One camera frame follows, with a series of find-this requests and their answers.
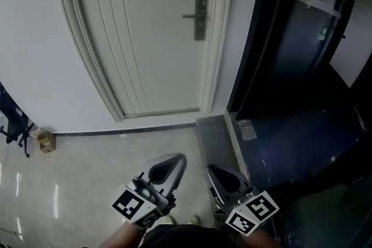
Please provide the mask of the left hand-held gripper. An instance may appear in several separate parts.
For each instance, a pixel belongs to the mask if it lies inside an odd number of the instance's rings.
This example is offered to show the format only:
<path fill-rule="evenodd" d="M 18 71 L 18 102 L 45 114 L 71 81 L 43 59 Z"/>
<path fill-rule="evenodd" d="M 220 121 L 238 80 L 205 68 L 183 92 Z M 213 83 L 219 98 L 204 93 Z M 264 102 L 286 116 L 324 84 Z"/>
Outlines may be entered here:
<path fill-rule="evenodd" d="M 138 176 L 119 188 L 111 208 L 128 223 L 147 229 L 176 206 L 173 195 L 187 166 L 182 153 L 164 154 L 149 160 Z"/>

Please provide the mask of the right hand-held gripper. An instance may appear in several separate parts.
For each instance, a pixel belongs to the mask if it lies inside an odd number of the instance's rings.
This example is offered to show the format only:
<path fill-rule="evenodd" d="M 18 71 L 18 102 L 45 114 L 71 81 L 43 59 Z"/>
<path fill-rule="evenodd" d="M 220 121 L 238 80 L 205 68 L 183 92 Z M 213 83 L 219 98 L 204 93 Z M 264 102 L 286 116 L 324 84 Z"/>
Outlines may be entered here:
<path fill-rule="evenodd" d="M 271 196 L 266 191 L 259 192 L 241 172 L 209 164 L 206 173 L 218 226 L 227 225 L 249 236 L 279 211 Z"/>

